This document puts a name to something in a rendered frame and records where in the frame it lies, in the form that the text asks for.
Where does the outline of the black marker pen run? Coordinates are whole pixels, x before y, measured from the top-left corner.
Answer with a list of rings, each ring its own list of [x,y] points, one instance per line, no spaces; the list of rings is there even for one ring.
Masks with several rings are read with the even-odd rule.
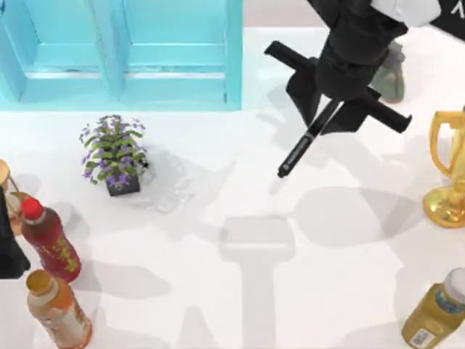
[[[318,117],[308,126],[307,131],[302,135],[300,140],[294,146],[292,151],[287,155],[283,163],[278,167],[278,177],[287,177],[299,160],[311,146],[315,138],[320,134],[323,127],[331,119],[340,102],[331,100],[321,111]]]

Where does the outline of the grey green bottle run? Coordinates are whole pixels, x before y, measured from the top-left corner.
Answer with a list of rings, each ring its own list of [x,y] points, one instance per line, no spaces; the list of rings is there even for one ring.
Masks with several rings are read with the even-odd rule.
[[[402,64],[405,60],[403,46],[396,41],[389,45],[387,56],[373,77],[371,86],[387,103],[400,103],[405,96]]]

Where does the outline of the large gold trophy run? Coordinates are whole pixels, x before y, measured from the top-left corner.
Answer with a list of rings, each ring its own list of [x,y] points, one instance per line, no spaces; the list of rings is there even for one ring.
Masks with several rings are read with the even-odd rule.
[[[453,130],[448,164],[438,154],[439,133],[442,125]],[[465,228],[465,107],[460,111],[438,111],[429,130],[429,152],[435,167],[450,183],[436,187],[423,199],[427,217],[443,228]]]

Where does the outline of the light blue rack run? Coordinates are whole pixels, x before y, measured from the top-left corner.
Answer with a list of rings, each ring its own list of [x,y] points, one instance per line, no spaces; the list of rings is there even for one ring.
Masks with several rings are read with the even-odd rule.
[[[0,111],[242,106],[243,0],[0,0]]]

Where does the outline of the purple flower plant black pot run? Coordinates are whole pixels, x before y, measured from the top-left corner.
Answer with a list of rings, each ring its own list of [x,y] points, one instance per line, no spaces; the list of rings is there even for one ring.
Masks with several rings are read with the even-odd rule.
[[[86,149],[83,177],[104,183],[110,196],[140,192],[140,177],[149,168],[147,151],[138,143],[144,135],[139,119],[125,121],[116,114],[99,118],[94,127],[87,124],[79,135]]]

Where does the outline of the yellow bottle white cap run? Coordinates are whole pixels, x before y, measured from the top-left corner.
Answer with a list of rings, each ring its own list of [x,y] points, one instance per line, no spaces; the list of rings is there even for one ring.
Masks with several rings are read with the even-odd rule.
[[[404,323],[401,335],[413,349],[434,349],[465,321],[465,268],[433,284]]]

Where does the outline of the red bottle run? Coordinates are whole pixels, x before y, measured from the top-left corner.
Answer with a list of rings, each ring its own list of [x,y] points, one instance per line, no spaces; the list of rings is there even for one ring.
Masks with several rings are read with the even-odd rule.
[[[36,250],[43,269],[68,283],[74,281],[81,272],[81,259],[56,211],[35,198],[23,200],[20,211],[22,235]]]

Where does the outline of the orange bottle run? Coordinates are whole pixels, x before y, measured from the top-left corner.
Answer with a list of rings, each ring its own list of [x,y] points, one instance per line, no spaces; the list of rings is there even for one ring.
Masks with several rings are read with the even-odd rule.
[[[26,278],[31,315],[45,328],[58,349],[84,349],[92,338],[92,322],[70,285],[38,269]]]

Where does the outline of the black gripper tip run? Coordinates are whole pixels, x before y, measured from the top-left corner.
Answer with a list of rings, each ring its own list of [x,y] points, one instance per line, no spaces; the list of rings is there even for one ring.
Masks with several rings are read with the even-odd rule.
[[[0,189],[0,280],[19,279],[31,268],[12,231],[7,202]]]

